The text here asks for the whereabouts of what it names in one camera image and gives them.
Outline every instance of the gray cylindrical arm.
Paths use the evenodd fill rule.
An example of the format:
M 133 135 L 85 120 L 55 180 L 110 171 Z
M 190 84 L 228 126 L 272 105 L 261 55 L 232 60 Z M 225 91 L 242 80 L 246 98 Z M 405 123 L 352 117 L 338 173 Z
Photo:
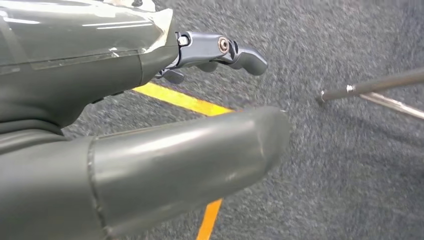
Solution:
M 260 180 L 290 126 L 274 107 L 98 139 L 95 186 L 110 234 L 147 229 Z
M 262 107 L 0 155 L 2 239 L 137 234 L 259 181 L 289 131 Z

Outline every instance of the screw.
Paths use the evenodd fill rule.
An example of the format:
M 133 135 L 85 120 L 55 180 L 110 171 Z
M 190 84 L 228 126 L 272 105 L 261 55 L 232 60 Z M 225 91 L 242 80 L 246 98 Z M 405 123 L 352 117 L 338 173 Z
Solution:
M 228 53 L 228 50 L 230 49 L 230 44 L 228 42 L 228 39 L 225 37 L 220 37 L 218 39 L 218 48 L 221 51 L 221 53 L 226 54 Z
M 186 36 L 180 36 L 178 38 L 178 45 L 180 46 L 187 46 L 189 45 L 189 38 Z

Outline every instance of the metal rod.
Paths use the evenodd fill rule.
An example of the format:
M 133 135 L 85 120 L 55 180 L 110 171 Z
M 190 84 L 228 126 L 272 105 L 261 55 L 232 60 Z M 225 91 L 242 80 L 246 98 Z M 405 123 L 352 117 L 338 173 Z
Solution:
M 424 67 L 369 82 L 347 85 L 345 88 L 321 91 L 316 100 L 324 103 L 327 100 L 342 99 L 419 83 L 424 83 Z
M 424 120 L 424 111 L 421 111 L 415 107 L 406 105 L 400 101 L 396 101 L 392 98 L 383 96 L 375 92 L 360 94 L 359 96 L 362 99 L 371 101 L 373 103 L 388 107 L 392 110 Z

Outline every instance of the transparent plastic cover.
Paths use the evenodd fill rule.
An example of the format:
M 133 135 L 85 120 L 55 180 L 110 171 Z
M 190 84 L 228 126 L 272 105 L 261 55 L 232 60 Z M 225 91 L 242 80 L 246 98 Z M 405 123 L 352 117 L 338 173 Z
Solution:
M 149 53 L 166 44 L 172 17 L 95 0 L 0 0 L 1 72 Z

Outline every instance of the metal pole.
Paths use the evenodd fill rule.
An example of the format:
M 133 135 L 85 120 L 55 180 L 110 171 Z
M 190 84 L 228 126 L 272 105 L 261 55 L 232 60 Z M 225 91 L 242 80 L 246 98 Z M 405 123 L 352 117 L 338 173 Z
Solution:
M 321 91 L 316 100 L 324 103 L 327 100 L 342 99 L 419 83 L 424 83 L 424 67 L 397 75 L 385 76 L 370 82 L 347 85 L 345 88 Z
M 413 116 L 424 120 L 424 111 L 421 111 L 415 107 L 406 105 L 400 101 L 396 101 L 392 98 L 385 97 L 381 94 L 371 92 L 359 95 L 362 99 L 371 101 L 373 103 L 388 107 L 392 110 L 407 114 L 409 116 Z

